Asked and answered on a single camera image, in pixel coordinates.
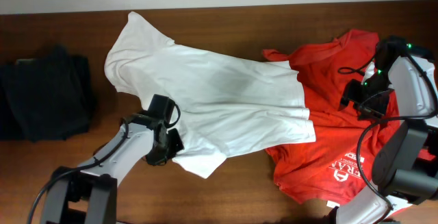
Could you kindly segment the white t-shirt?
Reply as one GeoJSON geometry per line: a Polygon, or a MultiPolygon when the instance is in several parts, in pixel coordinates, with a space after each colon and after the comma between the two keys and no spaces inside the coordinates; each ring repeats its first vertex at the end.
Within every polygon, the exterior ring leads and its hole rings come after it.
{"type": "Polygon", "coordinates": [[[105,75],[147,108],[153,95],[180,108],[175,162],[202,178],[227,158],[315,141],[297,71],[177,44],[136,12],[109,51],[105,75]]]}

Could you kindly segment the red printed t-shirt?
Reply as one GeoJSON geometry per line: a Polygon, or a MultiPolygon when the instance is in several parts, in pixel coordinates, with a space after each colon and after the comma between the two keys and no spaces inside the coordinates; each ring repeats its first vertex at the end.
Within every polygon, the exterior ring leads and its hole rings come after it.
{"type": "Polygon", "coordinates": [[[266,150],[275,163],[274,183],[294,201],[322,199],[341,205],[351,201],[365,187],[357,167],[361,165],[370,177],[375,156],[399,128],[398,121],[374,127],[363,139],[358,160],[357,141],[371,122],[360,121],[352,106],[339,111],[346,84],[362,77],[341,75],[338,68],[364,65],[374,55],[378,41],[376,32],[352,29],[332,42],[303,45],[289,55],[263,50],[267,60],[288,62],[298,71],[315,130],[315,142],[266,150]]]}

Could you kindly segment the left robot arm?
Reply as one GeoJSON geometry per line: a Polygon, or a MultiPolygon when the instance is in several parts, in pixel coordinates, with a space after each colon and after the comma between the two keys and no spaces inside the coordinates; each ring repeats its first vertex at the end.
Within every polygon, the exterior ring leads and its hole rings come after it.
{"type": "Polygon", "coordinates": [[[161,166],[183,149],[177,129],[136,114],[92,158],[76,168],[59,167],[44,185],[41,223],[116,223],[117,190],[144,158],[161,166]]]}

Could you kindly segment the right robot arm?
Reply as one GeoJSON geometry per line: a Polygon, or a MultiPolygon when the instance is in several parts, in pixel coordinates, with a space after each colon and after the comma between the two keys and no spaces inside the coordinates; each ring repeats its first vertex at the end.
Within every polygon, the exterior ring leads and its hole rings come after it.
{"type": "Polygon", "coordinates": [[[433,53],[405,39],[390,36],[376,45],[370,60],[373,73],[356,72],[361,81],[346,85],[340,108],[353,104],[360,119],[372,124],[359,137],[356,152],[372,128],[400,122],[377,153],[372,177],[359,174],[365,188],[349,203],[335,207],[327,223],[388,223],[388,218],[412,205],[437,200],[437,159],[420,158],[426,149],[437,155],[437,87],[433,53]]]}

